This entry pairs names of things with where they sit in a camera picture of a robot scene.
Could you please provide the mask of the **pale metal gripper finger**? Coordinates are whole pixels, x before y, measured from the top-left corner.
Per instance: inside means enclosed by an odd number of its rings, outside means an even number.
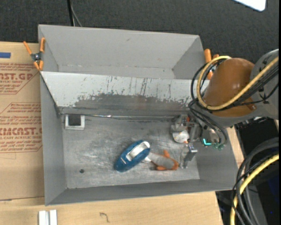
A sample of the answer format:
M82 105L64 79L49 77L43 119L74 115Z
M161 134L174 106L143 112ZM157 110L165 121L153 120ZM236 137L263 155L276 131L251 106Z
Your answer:
M186 155L186 167L188 166L188 163L195 157L197 152L198 150L193 145L188 146L188 153Z
M188 146L185 146L182 149L182 153L181 153L181 168L186 168L187 164L188 164L188 159L187 159L187 155L189 153L189 148Z

